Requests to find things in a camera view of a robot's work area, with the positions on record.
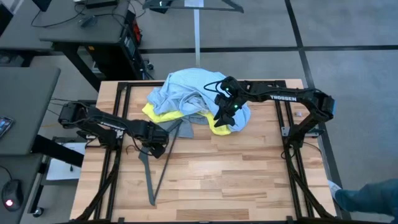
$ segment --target yellow cloth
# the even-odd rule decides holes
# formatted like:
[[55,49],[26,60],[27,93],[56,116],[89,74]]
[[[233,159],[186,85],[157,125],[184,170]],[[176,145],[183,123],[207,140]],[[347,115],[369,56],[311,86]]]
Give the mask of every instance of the yellow cloth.
[[[171,121],[171,120],[178,119],[178,118],[181,118],[184,116],[184,114],[182,114],[180,111],[172,111],[172,112],[156,115],[154,113],[154,105],[152,105],[150,103],[147,103],[145,105],[145,107],[142,109],[142,112],[144,112],[146,115],[148,115],[148,117],[151,120],[153,120],[153,122],[155,122],[155,123]],[[227,125],[222,125],[217,128],[214,127],[215,121],[214,121],[214,116],[211,112],[208,112],[208,113],[199,112],[198,114],[205,116],[207,118],[207,121],[209,122],[209,127],[214,134],[221,135],[221,136],[231,134],[231,131],[229,130]]]

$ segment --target white paper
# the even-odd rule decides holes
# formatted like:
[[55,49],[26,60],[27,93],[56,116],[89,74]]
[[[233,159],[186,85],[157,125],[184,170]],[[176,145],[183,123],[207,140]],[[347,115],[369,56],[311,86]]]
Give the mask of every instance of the white paper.
[[185,0],[184,6],[185,7],[204,7],[204,0]]
[[[65,143],[63,146],[71,150],[85,154],[85,142]],[[47,180],[70,180],[80,178],[80,167],[76,167],[58,159],[51,159],[49,171],[47,172]]]

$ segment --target crumpled clothing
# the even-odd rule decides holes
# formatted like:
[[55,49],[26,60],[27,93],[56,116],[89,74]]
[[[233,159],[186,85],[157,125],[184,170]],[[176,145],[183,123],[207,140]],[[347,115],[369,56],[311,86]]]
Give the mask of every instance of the crumpled clothing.
[[[182,114],[180,111],[171,111],[168,113],[163,113],[156,115],[154,113],[154,105],[147,103],[145,107],[142,109],[142,112],[144,112],[148,117],[153,120],[155,123],[163,123],[166,121],[172,121],[175,119],[179,119],[182,117],[185,117],[184,114]],[[195,124],[209,124],[209,127],[211,131],[214,134],[223,136],[227,134],[231,134],[231,131],[228,129],[227,125],[223,125],[220,127],[215,128],[214,124],[214,116],[212,115],[211,112],[207,112],[207,114],[203,114],[201,112],[198,112],[201,116],[203,116],[203,119],[199,118],[198,116],[195,116],[195,114],[191,114],[190,116],[187,116],[187,120],[183,119],[183,123],[181,124],[180,131],[178,132],[178,136],[181,138],[193,138],[193,130],[192,127],[190,126],[190,123],[195,123]]]
[[[164,85],[161,88],[154,88],[147,99],[154,106],[154,114],[163,117],[163,119],[169,119],[169,117],[175,119],[176,117],[180,118],[199,113],[208,118],[211,128],[214,127],[213,118],[219,109],[219,106],[214,102],[217,93],[207,91],[203,87],[224,78],[226,77],[220,72],[209,72],[200,68],[180,70],[170,73]],[[233,116],[235,125],[227,125],[225,128],[232,132],[242,130],[247,125],[250,115],[250,109],[245,103],[242,109],[238,110]]]

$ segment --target red light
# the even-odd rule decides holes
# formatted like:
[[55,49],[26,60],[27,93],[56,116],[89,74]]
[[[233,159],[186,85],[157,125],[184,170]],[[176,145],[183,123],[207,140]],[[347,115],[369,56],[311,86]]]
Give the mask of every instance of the red light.
[[11,206],[13,203],[14,203],[14,202],[12,202],[12,200],[7,200],[7,201],[6,201],[6,205],[7,205],[7,206]]

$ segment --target gray floor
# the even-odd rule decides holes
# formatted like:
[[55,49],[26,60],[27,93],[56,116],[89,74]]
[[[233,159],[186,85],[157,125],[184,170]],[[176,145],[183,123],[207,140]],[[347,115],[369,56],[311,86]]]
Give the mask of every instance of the gray floor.
[[[236,0],[245,14],[200,13],[204,47],[295,46],[283,0]],[[134,3],[137,13],[139,5]],[[398,2],[393,0],[292,0],[304,45],[398,44]],[[138,19],[142,48],[194,47],[193,12],[171,9],[165,15],[147,11]],[[195,66],[194,54],[144,55],[155,65],[153,76]],[[336,163],[346,189],[398,178],[396,83],[398,51],[307,52],[317,88],[337,100],[335,119],[327,123]],[[37,57],[32,66],[62,69],[55,96],[96,98],[96,93],[62,56]],[[305,76],[297,52],[239,52],[201,54],[201,66],[236,78],[301,78]],[[56,123],[47,114],[44,125]],[[74,136],[60,127],[41,130],[49,136]],[[54,223],[68,219],[74,187],[52,187],[40,201],[46,213],[25,215],[21,223]],[[390,217],[353,213],[358,220],[388,222]]]

